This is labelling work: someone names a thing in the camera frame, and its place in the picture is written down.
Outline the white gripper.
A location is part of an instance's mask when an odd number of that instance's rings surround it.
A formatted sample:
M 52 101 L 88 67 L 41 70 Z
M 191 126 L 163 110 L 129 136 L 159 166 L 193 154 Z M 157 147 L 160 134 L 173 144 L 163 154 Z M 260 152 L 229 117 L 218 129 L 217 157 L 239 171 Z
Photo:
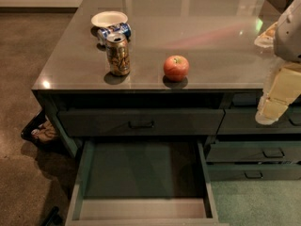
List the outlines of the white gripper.
M 301 62 L 301 0 L 293 0 L 280 15 L 277 23 L 270 25 L 255 40 L 261 48 L 274 45 L 274 53 L 283 60 Z M 301 65 L 284 63 L 275 67 L 263 86 L 258 113 L 277 121 L 301 95 Z

